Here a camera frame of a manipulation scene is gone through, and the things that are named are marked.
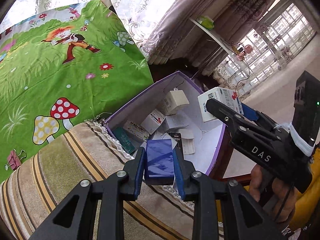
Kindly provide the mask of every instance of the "teal box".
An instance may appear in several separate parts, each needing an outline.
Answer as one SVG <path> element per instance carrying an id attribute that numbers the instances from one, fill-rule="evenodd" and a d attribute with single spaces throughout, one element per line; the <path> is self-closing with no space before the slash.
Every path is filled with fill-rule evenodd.
<path id="1" fill-rule="evenodd" d="M 122 127 L 114 129 L 112 133 L 118 139 L 118 141 L 121 143 L 122 147 L 127 153 L 134 153 L 136 149 Z"/>

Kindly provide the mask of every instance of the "screw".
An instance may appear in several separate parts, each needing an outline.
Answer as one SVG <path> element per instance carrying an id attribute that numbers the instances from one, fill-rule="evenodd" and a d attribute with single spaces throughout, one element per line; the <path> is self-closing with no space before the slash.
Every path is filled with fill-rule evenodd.
<path id="1" fill-rule="evenodd" d="M 117 176 L 120 177 L 120 178 L 121 178 L 121 177 L 124 177 L 126 174 L 127 174 L 127 173 L 126 173 L 125 171 L 118 171 L 118 172 L 117 172 Z"/>
<path id="2" fill-rule="evenodd" d="M 195 178 L 199 178 L 199 177 L 201 177 L 201 172 L 199 172 L 199 171 L 194 171 L 194 172 L 192 173 L 192 176 L 195 177 Z"/>
<path id="3" fill-rule="evenodd" d="M 84 179 L 83 181 L 80 182 L 81 187 L 87 187 L 90 184 L 90 181 L 87 179 Z"/>
<path id="4" fill-rule="evenodd" d="M 235 179 L 231 179 L 229 180 L 229 185 L 232 187 L 235 187 L 238 185 L 238 181 L 236 181 Z"/>

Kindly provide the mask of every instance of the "white strap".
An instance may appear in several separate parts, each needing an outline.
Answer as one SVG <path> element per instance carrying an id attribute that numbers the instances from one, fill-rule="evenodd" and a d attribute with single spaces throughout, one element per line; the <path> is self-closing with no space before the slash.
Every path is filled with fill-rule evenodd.
<path id="1" fill-rule="evenodd" d="M 300 137 L 300 135 L 297 133 L 296 129 L 293 127 L 292 123 L 289 124 L 278 124 L 276 125 L 276 128 L 287 128 L 289 130 L 289 133 L 294 141 L 294 144 L 308 157 L 312 155 L 313 149 L 315 148 L 315 144 L 313 146 L 310 146 L 304 139 Z"/>

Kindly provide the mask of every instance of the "red logo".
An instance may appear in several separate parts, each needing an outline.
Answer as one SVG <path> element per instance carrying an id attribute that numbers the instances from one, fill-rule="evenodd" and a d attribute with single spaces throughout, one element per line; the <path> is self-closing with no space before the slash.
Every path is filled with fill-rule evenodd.
<path id="1" fill-rule="evenodd" d="M 231 96 L 233 100 L 236 100 L 236 98 L 238 97 L 236 92 L 233 92 L 233 95 Z"/>

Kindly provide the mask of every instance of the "finger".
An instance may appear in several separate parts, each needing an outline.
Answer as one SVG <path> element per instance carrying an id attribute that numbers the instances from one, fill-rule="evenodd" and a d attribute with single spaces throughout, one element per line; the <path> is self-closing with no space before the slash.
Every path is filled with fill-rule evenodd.
<path id="1" fill-rule="evenodd" d="M 277 202 L 277 204 L 273 208 L 273 212 L 272 212 L 273 217 L 275 217 L 278 214 L 278 211 L 279 211 L 289 189 L 290 189 L 290 186 L 285 184 L 283 181 L 281 181 L 277 178 L 273 181 L 272 190 L 276 194 L 276 196 L 279 198 L 279 201 Z M 295 203 L 297 201 L 297 195 L 298 195 L 298 190 L 296 188 L 293 188 L 289 193 L 289 196 L 288 196 L 288 198 L 284 204 L 284 207 L 283 207 L 283 209 L 277 219 L 277 222 L 282 222 L 282 221 L 285 221 L 288 219 L 290 213 L 292 212 L 292 210 L 295 207 Z"/>
<path id="2" fill-rule="evenodd" d="M 262 171 L 259 165 L 255 165 L 251 170 L 251 181 L 249 185 L 249 194 L 254 198 L 255 201 L 260 200 L 259 187 L 262 182 Z"/>

